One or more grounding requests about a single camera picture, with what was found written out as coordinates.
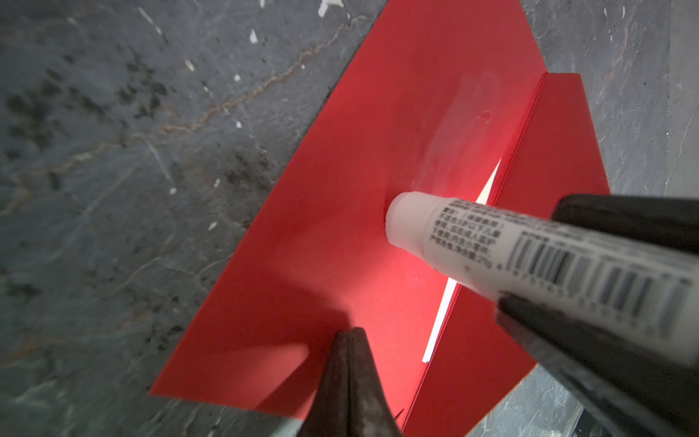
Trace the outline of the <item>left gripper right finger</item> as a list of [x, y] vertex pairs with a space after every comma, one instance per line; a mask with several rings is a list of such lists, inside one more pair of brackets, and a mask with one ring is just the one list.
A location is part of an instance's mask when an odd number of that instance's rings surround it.
[[386, 401], [366, 331], [349, 334], [349, 436], [397, 436], [402, 433]]

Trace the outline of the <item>red envelope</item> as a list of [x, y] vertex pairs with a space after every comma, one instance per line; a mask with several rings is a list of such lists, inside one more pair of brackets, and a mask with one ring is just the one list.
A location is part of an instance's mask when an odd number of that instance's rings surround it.
[[304, 419], [361, 327], [407, 436], [464, 436], [530, 371], [495, 306], [387, 241], [405, 191], [549, 218], [609, 190], [582, 80], [551, 74], [517, 1], [391, 1], [151, 388]]

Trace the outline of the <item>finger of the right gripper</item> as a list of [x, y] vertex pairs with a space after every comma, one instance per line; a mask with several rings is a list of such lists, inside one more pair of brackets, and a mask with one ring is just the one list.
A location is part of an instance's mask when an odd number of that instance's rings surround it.
[[613, 435], [697, 435], [697, 369], [511, 295], [496, 320]]
[[689, 198], [573, 194], [558, 202], [552, 220], [697, 255], [698, 214]]

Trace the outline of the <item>beige letter paper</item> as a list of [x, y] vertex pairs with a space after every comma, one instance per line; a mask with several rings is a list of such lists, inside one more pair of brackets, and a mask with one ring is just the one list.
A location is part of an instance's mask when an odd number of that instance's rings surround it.
[[[497, 176], [499, 167], [501, 166], [502, 160], [498, 160], [497, 164], [493, 168], [493, 171], [491, 172], [491, 175], [489, 176], [488, 180], [485, 182], [480, 194], [476, 198], [475, 202], [480, 205], [487, 205], [489, 197], [491, 195], [491, 191], [493, 190], [493, 183], [495, 180], [495, 177]], [[440, 338], [440, 335], [443, 331], [443, 328], [446, 324], [446, 318], [447, 318], [447, 312], [448, 309], [451, 308], [451, 304], [453, 303], [454, 295], [456, 292], [456, 289], [459, 285], [463, 283], [463, 273], [458, 273], [456, 278], [453, 278], [451, 276], [452, 273], [455, 273], [455, 269], [451, 269], [450, 271], [442, 271], [439, 269], [440, 273], [446, 274], [447, 272], [450, 273], [450, 275], [447, 278], [446, 285], [443, 289], [442, 293], [442, 298], [440, 301], [440, 305], [434, 320], [433, 327], [431, 328], [431, 333], [430, 337], [427, 341], [427, 345], [424, 351], [424, 354], [422, 355], [422, 362], [423, 363], [429, 363], [431, 359], [433, 358], [433, 355], [436, 351], [437, 347], [437, 342]]]

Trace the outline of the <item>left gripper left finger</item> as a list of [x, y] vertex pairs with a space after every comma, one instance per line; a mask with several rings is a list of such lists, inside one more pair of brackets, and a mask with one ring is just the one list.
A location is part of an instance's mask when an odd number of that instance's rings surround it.
[[350, 333], [339, 332], [331, 344], [318, 390], [298, 437], [349, 435], [350, 350]]

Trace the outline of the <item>white glue stick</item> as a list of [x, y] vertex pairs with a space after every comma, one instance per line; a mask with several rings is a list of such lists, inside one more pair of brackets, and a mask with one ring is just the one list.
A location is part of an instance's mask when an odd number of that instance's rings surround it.
[[511, 294], [686, 366], [698, 362], [698, 258], [458, 198], [400, 194], [389, 243], [488, 300]]

